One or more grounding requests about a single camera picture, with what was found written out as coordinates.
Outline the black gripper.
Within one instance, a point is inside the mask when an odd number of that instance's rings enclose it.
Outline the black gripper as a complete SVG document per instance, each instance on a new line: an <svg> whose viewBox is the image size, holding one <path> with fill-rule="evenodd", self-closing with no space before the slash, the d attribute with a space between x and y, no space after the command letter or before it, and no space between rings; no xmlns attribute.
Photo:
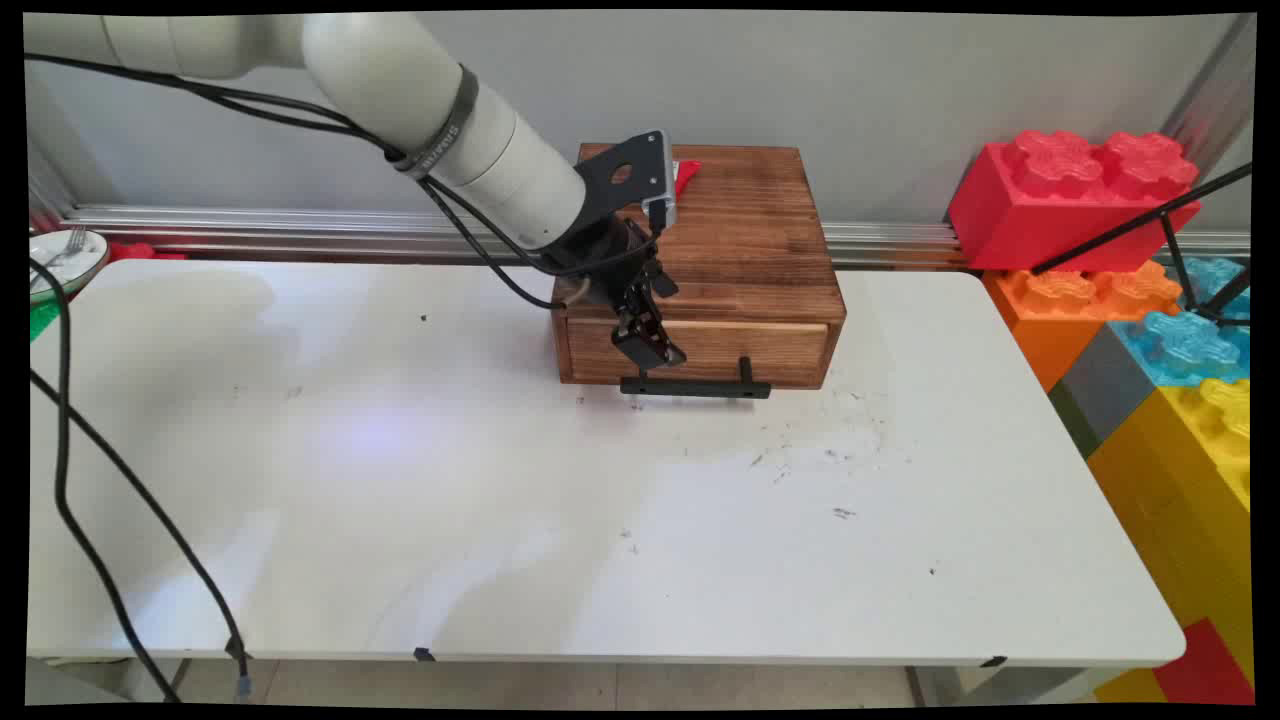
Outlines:
<svg viewBox="0 0 1280 720"><path fill-rule="evenodd" d="M640 372L681 366L687 355L667 334L652 296L668 299L678 284L657 258L660 227L612 214L570 238L559 251L562 277L588 281L588 301L620 306L611 342ZM627 296L632 290L649 296Z"/></svg>

